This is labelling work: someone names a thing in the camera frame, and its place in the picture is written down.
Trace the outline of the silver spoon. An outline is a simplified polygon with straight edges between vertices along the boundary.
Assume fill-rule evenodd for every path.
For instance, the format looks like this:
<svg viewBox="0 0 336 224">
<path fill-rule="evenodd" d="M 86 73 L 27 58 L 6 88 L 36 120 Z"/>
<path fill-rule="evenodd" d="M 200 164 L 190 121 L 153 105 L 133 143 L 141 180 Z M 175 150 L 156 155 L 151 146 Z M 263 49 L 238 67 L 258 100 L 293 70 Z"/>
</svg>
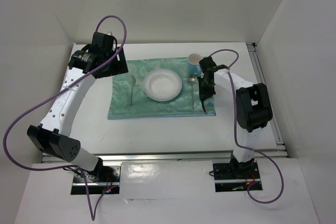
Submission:
<svg viewBox="0 0 336 224">
<path fill-rule="evenodd" d="M 196 76 L 191 74 L 187 77 L 188 83 L 191 85 L 191 100 L 192 100 L 192 110 L 194 109 L 194 84 L 196 83 Z"/>
</svg>

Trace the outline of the light blue mug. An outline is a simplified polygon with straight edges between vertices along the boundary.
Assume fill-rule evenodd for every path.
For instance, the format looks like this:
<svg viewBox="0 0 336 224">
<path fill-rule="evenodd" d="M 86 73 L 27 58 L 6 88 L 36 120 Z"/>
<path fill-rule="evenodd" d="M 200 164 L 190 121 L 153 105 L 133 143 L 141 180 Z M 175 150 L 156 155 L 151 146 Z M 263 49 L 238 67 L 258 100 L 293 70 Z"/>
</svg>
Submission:
<svg viewBox="0 0 336 224">
<path fill-rule="evenodd" d="M 200 61 L 203 59 L 203 57 L 199 54 L 190 54 L 187 58 L 187 69 L 188 73 L 200 76 L 202 73 L 202 70 L 200 68 Z"/>
</svg>

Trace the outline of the silver fork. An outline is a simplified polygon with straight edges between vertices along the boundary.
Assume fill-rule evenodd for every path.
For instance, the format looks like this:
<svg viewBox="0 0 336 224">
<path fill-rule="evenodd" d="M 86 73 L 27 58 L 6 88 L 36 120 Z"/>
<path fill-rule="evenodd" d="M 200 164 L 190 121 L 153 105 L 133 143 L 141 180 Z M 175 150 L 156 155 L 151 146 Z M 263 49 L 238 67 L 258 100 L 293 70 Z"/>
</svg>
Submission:
<svg viewBox="0 0 336 224">
<path fill-rule="evenodd" d="M 130 105 L 132 105 L 133 103 L 133 90 L 134 90 L 134 86 L 136 85 L 136 78 L 134 75 L 131 76 L 131 79 L 132 79 L 132 87 L 131 87 Z"/>
</svg>

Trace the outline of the green satin placemat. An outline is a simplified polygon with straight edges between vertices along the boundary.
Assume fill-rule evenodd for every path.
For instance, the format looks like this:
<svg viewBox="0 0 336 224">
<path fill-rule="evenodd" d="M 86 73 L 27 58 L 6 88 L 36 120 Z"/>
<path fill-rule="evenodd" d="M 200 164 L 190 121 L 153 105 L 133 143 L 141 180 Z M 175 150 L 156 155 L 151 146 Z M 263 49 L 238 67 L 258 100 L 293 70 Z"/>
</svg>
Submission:
<svg viewBox="0 0 336 224">
<path fill-rule="evenodd" d="M 187 81 L 186 57 L 128 60 L 127 66 L 128 73 L 112 78 L 112 97 L 107 119 L 216 115 L 213 98 L 205 101 L 207 113 L 204 113 L 199 99 L 198 83 L 194 84 L 194 109 L 192 110 L 191 85 Z M 145 94 L 143 80 L 149 72 L 156 69 L 170 69 L 180 76 L 183 86 L 176 98 L 158 102 Z M 130 105 L 132 75 L 135 76 L 137 82 L 133 90 L 133 103 Z"/>
</svg>

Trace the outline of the white ribbed plate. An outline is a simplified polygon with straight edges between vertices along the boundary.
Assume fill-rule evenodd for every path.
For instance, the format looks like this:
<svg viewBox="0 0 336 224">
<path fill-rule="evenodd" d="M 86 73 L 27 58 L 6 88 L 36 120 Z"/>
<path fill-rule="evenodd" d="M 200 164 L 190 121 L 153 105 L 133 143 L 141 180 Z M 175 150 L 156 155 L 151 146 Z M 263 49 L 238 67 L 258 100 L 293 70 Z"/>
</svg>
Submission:
<svg viewBox="0 0 336 224">
<path fill-rule="evenodd" d="M 152 100 L 166 102 L 176 98 L 182 90 L 180 76 L 170 69 L 156 69 L 143 80 L 143 90 Z"/>
</svg>

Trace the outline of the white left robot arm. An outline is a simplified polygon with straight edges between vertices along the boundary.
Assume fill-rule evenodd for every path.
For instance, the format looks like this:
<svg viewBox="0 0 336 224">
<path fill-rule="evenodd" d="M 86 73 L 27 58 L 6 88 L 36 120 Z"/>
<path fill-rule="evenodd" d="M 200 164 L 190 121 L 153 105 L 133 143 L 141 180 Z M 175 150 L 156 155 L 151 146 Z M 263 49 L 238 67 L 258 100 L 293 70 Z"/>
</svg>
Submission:
<svg viewBox="0 0 336 224">
<path fill-rule="evenodd" d="M 38 126 L 31 125 L 27 135 L 43 153 L 81 167 L 91 181 L 99 181 L 109 169 L 101 158 L 81 147 L 70 137 L 72 125 L 86 93 L 97 79 L 127 73 L 124 52 L 111 34 L 95 32 L 92 42 L 75 51 L 68 63 L 58 96 Z"/>
</svg>

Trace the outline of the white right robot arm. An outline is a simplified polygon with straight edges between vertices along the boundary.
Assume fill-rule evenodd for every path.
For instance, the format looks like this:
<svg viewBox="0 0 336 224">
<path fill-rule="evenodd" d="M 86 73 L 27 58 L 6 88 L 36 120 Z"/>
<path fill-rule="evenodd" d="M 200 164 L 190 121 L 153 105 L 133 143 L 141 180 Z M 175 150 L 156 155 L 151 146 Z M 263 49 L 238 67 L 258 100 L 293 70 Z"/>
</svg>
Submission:
<svg viewBox="0 0 336 224">
<path fill-rule="evenodd" d="M 218 85 L 233 95 L 234 136 L 242 130 L 241 139 L 230 156 L 229 172 L 235 178 L 242 177 L 254 162 L 254 149 L 257 146 L 262 129 L 273 117 L 268 90 L 263 83 L 252 83 L 232 73 L 225 65 L 216 65 L 212 57 L 205 57 L 200 62 L 203 73 L 198 78 L 199 99 L 203 110 L 205 101 L 216 94 Z"/>
</svg>

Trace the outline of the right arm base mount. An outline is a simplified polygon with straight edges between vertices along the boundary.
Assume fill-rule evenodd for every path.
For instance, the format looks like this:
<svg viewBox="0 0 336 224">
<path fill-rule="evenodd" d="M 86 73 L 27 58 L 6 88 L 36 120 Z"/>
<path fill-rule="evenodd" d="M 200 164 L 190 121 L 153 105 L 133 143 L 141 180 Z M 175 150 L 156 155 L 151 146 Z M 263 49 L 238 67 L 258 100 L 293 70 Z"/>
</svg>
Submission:
<svg viewBox="0 0 336 224">
<path fill-rule="evenodd" d="M 256 162 L 251 168 L 234 173 L 228 163 L 214 163 L 213 169 L 208 174 L 214 178 L 215 191 L 237 192 L 250 190 L 262 190 L 259 167 Z"/>
</svg>

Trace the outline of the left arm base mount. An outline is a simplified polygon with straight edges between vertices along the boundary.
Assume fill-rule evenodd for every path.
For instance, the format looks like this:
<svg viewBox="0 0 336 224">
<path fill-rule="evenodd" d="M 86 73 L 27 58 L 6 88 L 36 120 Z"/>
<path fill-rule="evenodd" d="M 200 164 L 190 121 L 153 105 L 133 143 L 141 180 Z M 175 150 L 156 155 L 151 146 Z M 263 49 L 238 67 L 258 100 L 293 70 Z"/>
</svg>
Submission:
<svg viewBox="0 0 336 224">
<path fill-rule="evenodd" d="M 102 193 L 117 195 L 120 193 L 121 163 L 112 163 L 109 167 L 110 169 L 99 178 L 94 178 L 85 172 L 90 195 L 101 195 Z M 64 168 L 64 170 L 73 175 L 70 194 L 85 195 L 85 180 L 81 172 L 74 168 Z"/>
</svg>

